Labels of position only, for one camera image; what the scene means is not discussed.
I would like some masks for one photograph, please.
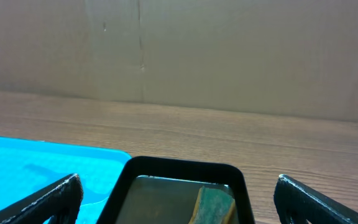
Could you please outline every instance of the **wood grain surface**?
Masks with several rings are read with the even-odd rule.
[[[0,92],[0,136],[234,165],[258,223],[279,174],[358,211],[358,123]]]

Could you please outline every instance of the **blue tray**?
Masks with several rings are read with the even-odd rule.
[[[84,190],[77,223],[96,223],[130,159],[125,152],[0,137],[0,210],[71,174]]]

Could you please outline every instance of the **sponge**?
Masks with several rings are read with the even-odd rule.
[[[200,188],[189,224],[227,224],[236,203],[219,189]]]

